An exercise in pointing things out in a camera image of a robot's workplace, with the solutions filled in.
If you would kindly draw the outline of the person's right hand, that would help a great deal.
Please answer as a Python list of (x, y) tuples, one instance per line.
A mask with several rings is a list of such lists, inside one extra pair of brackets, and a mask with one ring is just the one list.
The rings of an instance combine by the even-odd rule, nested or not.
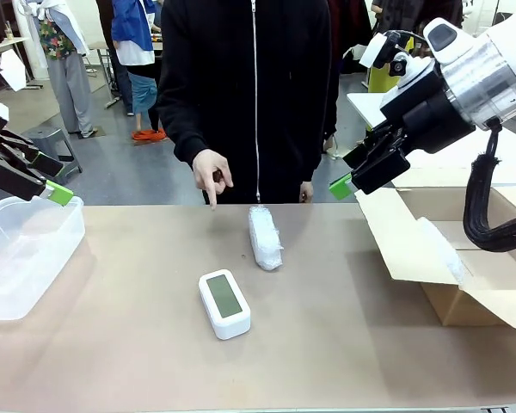
[(200, 151), (192, 163), (196, 186), (207, 195), (209, 205), (215, 210), (218, 196), (234, 186), (228, 160), (215, 151)]

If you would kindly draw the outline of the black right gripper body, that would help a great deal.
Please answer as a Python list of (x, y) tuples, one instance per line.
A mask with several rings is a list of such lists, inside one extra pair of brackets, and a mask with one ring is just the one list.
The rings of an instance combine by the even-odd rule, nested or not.
[(441, 72), (427, 71), (410, 84), (384, 94), (380, 110), (400, 133), (404, 154), (416, 150), (434, 154), (476, 130), (454, 107), (446, 91)]

